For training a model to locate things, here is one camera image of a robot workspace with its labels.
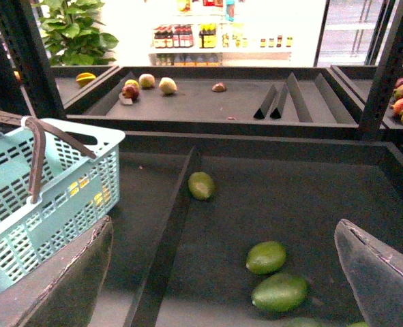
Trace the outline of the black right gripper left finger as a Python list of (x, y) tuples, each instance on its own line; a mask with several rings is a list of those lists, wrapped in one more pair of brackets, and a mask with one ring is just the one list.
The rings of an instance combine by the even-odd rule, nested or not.
[(112, 247), (112, 220), (104, 216), (0, 293), (0, 326), (88, 326)]

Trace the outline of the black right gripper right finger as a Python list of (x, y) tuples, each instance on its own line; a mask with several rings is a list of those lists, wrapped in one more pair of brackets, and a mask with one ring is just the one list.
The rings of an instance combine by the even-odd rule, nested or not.
[(369, 326), (403, 326), (403, 254), (347, 219), (335, 247), (359, 310)]

